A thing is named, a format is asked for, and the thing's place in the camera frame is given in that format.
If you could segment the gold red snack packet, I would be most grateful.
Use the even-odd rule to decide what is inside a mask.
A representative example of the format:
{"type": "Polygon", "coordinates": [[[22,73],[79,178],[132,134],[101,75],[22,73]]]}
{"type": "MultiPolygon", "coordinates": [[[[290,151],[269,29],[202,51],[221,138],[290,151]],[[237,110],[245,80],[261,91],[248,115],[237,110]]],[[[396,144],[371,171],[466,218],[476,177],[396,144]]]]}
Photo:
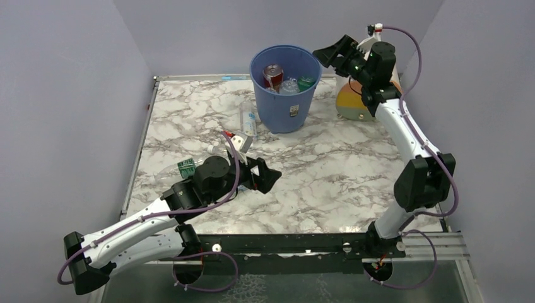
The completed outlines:
{"type": "Polygon", "coordinates": [[[270,64],[262,70],[262,78],[266,89],[278,92],[283,82],[284,72],[279,64],[270,64]]]}

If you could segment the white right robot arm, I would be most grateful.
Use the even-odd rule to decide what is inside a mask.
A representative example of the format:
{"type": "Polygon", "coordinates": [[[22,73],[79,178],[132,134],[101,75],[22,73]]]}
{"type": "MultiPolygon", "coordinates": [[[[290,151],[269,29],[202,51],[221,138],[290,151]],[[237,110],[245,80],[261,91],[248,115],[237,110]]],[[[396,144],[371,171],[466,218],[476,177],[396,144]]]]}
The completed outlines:
{"type": "Polygon", "coordinates": [[[389,254],[400,241],[403,227],[418,215],[446,200],[452,185],[456,160],[430,143],[410,116],[402,93],[391,81],[396,65],[395,47],[374,42],[363,50],[344,35],[335,44],[313,51],[325,68],[361,86],[362,102],[383,124],[395,143],[405,167],[394,183],[394,202],[365,234],[365,250],[379,257],[389,254]]]}

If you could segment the green floral label bottle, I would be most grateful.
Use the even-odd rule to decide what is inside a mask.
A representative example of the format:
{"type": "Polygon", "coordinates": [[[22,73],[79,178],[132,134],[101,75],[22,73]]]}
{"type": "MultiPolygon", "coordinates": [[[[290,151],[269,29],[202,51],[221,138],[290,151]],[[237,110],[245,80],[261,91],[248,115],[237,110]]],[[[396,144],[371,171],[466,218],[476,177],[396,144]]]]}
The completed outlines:
{"type": "Polygon", "coordinates": [[[309,76],[299,77],[297,79],[299,92],[304,92],[308,90],[309,88],[312,88],[315,85],[316,81],[317,80],[314,77],[309,77],[309,76]]]}

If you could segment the upright-lying bottle blue white label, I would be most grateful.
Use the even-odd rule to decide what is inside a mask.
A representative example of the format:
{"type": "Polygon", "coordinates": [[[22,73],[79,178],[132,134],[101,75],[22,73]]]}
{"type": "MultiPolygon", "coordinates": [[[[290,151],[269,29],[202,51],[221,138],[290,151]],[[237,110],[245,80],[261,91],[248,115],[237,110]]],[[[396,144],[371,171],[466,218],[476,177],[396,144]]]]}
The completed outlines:
{"type": "Polygon", "coordinates": [[[245,135],[257,138],[256,115],[252,102],[244,101],[240,104],[240,125],[245,135]]]}

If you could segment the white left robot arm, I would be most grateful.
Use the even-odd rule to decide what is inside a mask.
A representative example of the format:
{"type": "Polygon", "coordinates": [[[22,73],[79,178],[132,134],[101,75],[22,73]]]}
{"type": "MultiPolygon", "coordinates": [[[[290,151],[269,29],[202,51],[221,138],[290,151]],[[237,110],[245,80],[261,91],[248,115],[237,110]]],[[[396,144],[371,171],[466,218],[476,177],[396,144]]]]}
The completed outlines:
{"type": "Polygon", "coordinates": [[[66,235],[66,262],[57,281],[65,285],[62,275],[68,270],[76,294],[83,295],[137,264],[180,255],[197,258],[203,249],[188,220],[230,201],[240,186],[266,194],[281,176],[262,158],[208,157],[141,211],[92,234],[66,235]]]}

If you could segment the clear bottle white green label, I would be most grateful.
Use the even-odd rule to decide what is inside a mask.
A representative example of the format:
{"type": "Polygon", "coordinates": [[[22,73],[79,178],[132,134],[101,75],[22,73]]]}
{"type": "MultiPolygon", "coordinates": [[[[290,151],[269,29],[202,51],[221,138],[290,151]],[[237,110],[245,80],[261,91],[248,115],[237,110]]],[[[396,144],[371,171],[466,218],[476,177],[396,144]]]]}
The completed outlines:
{"type": "Polygon", "coordinates": [[[279,86],[278,93],[280,95],[295,95],[300,93],[297,80],[294,78],[284,80],[279,86]]]}

